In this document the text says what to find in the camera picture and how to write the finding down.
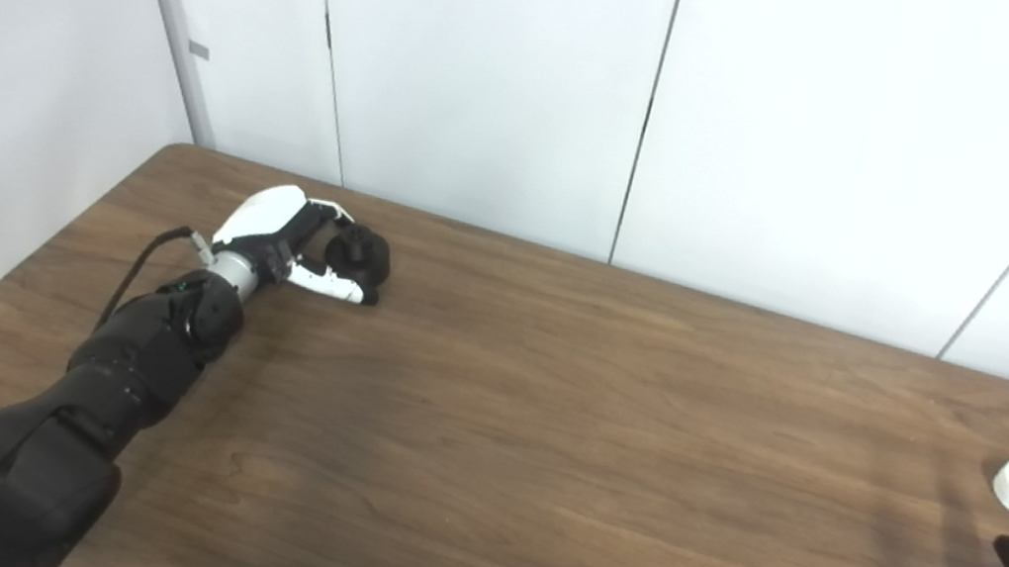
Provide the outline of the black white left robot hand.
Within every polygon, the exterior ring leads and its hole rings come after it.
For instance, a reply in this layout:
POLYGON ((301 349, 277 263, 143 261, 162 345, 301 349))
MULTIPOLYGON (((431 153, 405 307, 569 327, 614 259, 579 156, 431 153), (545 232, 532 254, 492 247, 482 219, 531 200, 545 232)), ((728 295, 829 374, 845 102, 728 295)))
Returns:
POLYGON ((379 302, 385 274, 352 269, 352 240, 378 236, 334 202, 311 199, 285 184, 248 196, 201 250, 202 266, 246 300, 266 286, 290 284, 369 307, 379 302))

